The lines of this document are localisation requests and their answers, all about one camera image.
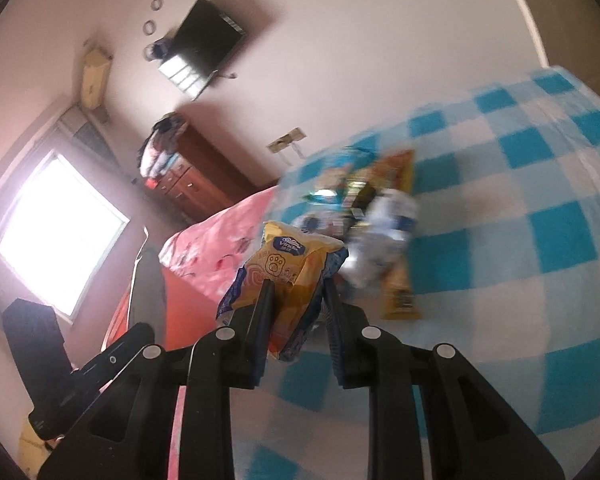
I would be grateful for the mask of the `yellow red snack bag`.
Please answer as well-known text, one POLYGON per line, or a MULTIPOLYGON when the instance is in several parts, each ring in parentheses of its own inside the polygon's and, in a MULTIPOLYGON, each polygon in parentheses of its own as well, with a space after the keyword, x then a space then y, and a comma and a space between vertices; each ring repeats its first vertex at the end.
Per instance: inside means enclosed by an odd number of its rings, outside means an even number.
POLYGON ((374 163, 372 185, 376 200, 372 217, 378 232, 390 240, 380 271, 381 316, 387 320, 418 320, 406 250, 417 223, 413 198, 415 150, 408 148, 374 163))

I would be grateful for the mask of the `blue wall ornament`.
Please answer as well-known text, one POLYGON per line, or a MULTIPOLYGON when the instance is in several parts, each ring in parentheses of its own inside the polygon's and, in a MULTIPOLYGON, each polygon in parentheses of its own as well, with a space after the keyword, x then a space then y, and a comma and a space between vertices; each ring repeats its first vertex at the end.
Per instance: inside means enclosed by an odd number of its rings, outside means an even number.
POLYGON ((148 44, 144 47, 143 57, 146 61, 160 61, 162 62, 169 53, 172 44, 172 39, 168 37, 160 38, 154 41, 152 44, 148 44))

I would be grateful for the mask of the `patterned curtain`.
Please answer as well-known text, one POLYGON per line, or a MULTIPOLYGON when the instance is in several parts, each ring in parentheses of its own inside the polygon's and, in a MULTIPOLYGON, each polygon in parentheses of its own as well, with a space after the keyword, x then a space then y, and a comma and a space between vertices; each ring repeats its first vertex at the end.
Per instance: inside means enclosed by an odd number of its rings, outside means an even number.
POLYGON ((120 162, 109 143, 81 107, 68 108, 59 117, 58 124, 74 143, 82 146, 97 160, 117 172, 122 171, 120 162))

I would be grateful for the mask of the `pink printed bed sheet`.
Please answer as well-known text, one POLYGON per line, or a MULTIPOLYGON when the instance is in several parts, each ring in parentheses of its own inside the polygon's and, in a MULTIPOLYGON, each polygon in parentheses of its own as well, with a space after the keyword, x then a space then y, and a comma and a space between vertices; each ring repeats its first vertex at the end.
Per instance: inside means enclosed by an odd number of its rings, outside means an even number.
POLYGON ((161 264, 218 304, 248 252, 259 245, 276 191, 276 185, 266 188, 175 233, 160 250, 161 264))

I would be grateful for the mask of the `yellow tissue pack wrapper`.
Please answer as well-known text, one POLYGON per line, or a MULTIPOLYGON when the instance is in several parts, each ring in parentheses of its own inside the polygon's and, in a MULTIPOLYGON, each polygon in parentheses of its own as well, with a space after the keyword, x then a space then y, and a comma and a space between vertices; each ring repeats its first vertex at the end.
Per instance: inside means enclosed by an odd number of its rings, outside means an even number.
POLYGON ((216 319, 226 324, 234 311, 256 302, 266 280, 272 281, 275 301, 268 352, 292 362, 321 313, 324 281, 339 271, 348 255, 346 244, 336 238, 265 222, 260 248, 238 269, 216 319))

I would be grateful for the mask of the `window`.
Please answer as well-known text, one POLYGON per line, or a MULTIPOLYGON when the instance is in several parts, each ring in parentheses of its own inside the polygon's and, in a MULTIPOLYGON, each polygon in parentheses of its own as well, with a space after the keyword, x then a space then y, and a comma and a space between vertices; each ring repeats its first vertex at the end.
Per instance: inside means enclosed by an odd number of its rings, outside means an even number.
POLYGON ((0 256, 43 304, 71 320, 130 219, 52 151, 20 186, 0 232, 0 256))

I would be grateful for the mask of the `brown wooden cabinet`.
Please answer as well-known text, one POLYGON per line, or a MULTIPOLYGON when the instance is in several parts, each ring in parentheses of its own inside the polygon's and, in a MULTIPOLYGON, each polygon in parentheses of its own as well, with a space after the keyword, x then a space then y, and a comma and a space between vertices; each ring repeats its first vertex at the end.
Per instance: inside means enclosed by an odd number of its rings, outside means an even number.
POLYGON ((178 139, 175 162, 154 192, 190 222, 234 206, 257 187, 192 126, 178 139))

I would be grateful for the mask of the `white blue plastic wrapper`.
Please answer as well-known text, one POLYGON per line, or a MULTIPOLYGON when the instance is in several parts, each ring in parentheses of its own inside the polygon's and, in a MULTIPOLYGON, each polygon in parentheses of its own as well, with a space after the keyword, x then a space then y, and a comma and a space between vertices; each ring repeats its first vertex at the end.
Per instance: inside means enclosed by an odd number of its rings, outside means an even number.
POLYGON ((401 257, 418 216, 416 200, 396 188, 386 188, 368 205, 363 219, 350 229, 349 255, 340 274, 355 288, 378 280, 401 257))

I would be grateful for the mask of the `blue white checkered cloth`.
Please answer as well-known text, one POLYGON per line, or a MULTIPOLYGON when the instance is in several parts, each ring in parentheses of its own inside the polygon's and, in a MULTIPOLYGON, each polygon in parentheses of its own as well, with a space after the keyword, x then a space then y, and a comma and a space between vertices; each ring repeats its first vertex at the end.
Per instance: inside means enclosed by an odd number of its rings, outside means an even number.
MULTIPOLYGON (((263 220, 306 214, 340 146, 414 148, 407 258, 422 318, 381 320, 373 285, 355 299, 407 344, 460 350, 572 479, 600 446, 600 97, 561 67, 462 97, 311 155, 263 220)), ((367 393, 338 386, 324 330, 302 350, 232 391, 236 477, 365 479, 367 393)))

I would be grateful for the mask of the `white door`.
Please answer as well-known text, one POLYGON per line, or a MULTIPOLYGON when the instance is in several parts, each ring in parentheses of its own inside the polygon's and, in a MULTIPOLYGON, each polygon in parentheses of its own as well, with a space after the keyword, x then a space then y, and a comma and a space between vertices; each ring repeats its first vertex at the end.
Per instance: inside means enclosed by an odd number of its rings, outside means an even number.
POLYGON ((516 0, 542 66, 574 61, 569 20, 576 0, 516 0))

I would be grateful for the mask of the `white air conditioner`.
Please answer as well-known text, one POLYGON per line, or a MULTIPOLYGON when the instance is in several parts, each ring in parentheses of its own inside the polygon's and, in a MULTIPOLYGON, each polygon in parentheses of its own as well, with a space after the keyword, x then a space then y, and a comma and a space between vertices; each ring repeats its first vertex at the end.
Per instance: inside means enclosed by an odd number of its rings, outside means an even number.
POLYGON ((92 42, 87 41, 84 48, 80 101, 84 108, 96 110, 104 102, 114 57, 92 42))

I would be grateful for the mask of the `wall power outlet strip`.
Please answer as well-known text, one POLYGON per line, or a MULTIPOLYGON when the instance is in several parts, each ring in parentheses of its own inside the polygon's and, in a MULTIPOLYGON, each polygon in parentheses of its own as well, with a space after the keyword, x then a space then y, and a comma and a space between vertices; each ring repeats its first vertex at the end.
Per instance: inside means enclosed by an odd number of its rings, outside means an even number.
POLYGON ((300 128, 296 127, 288 131, 283 136, 280 136, 276 140, 269 143, 266 146, 266 148, 272 154, 277 154, 280 151, 283 151, 285 148, 288 148, 288 146, 291 146, 291 144, 303 140, 305 137, 306 135, 303 133, 303 131, 300 128))

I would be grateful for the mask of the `blue rabbit snack bag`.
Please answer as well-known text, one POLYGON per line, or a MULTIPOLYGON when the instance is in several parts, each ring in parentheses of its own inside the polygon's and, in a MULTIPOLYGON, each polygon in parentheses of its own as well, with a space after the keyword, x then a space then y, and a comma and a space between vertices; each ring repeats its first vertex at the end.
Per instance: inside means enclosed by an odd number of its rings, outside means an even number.
POLYGON ((303 198, 339 211, 365 210, 378 193, 372 176, 376 160, 377 154, 367 148, 343 148, 329 155, 325 169, 303 198))

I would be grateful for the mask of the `black wall television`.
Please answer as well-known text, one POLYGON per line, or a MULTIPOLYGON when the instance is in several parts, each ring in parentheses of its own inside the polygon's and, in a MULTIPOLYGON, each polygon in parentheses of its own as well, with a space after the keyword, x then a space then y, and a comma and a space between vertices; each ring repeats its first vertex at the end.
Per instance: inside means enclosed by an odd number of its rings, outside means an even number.
POLYGON ((246 37, 245 29, 210 0, 196 0, 158 70, 195 101, 246 37))

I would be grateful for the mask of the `folded blankets pile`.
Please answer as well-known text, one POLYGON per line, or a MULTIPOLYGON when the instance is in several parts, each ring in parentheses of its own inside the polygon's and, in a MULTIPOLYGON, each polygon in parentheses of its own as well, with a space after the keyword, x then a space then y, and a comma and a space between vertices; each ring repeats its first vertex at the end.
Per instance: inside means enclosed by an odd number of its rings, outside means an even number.
POLYGON ((188 121, 180 113, 165 114, 151 128, 150 135, 138 150, 137 166, 144 179, 155 179, 178 151, 178 139, 186 131, 188 121))

